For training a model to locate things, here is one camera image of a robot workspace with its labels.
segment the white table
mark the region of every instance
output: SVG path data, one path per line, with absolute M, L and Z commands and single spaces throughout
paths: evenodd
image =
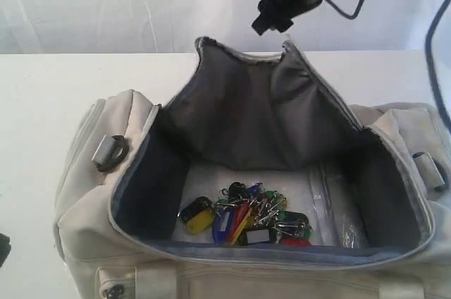
M 350 104 L 433 103 L 421 51 L 307 56 Z M 95 99 L 129 88 L 164 104 L 196 63 L 196 54 L 0 56 L 0 232 L 12 244 L 0 269 L 0 297 L 78 297 L 51 231 L 54 193 L 78 121 Z

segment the zipper pull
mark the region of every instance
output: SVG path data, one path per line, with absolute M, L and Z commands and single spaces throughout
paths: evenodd
M 124 285 L 115 285 L 102 293 L 106 299 L 119 299 L 122 294 L 124 294 Z

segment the open bag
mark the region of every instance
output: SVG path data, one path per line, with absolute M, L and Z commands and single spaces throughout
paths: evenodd
M 54 233 L 83 298 L 451 298 L 451 145 L 434 108 L 349 107 L 290 42 L 272 57 L 196 45 L 168 105 L 125 91 L 78 128 Z M 311 245 L 187 234 L 180 210 L 235 181 L 282 192 Z

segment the white backdrop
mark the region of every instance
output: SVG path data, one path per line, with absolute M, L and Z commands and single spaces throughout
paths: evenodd
M 351 11 L 357 0 L 335 0 Z M 290 36 L 304 50 L 419 49 L 442 0 L 367 0 L 348 21 L 329 6 L 296 18 Z M 242 51 L 275 51 L 285 38 L 250 25 L 259 0 L 0 0 L 0 52 L 192 51 L 210 35 Z M 451 18 L 435 39 L 444 52 Z

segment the beige duffel bag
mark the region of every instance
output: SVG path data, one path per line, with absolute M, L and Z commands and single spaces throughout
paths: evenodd
M 434 108 L 348 107 L 290 42 L 272 58 L 197 49 L 168 105 L 125 91 L 78 128 L 54 233 L 83 298 L 451 298 L 451 148 Z M 311 246 L 187 234 L 180 209 L 233 181 L 283 193 Z

